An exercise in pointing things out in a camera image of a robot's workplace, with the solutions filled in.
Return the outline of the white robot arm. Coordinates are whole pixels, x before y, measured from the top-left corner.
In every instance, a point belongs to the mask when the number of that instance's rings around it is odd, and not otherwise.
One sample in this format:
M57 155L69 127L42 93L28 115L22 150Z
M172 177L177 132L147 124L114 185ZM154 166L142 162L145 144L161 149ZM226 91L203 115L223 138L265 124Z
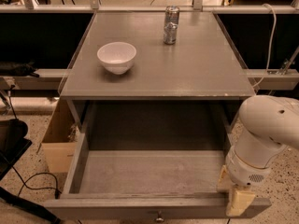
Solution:
M217 191L227 192L228 217L241 216L271 173L271 164L286 147L299 149L299 103L296 99L255 95L238 110L243 131L226 155Z

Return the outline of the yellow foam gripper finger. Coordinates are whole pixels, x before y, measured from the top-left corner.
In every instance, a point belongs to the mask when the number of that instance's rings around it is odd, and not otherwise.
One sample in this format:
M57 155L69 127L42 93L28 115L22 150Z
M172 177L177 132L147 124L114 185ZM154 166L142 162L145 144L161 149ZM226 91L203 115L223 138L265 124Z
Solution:
M229 202L226 207L228 217L240 217L252 204L256 194L250 188L232 186L229 190Z
M228 192L232 185L232 180L229 176L227 168L225 165L223 165L221 167L220 176L216 186L217 192Z

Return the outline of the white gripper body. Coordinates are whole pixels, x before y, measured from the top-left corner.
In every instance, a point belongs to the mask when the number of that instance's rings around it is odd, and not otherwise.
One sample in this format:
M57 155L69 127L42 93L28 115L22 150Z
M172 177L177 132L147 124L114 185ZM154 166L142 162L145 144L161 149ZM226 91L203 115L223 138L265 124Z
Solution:
M244 129L230 147L225 165L231 180L238 186L260 186L271 173L271 164L285 145L262 139Z

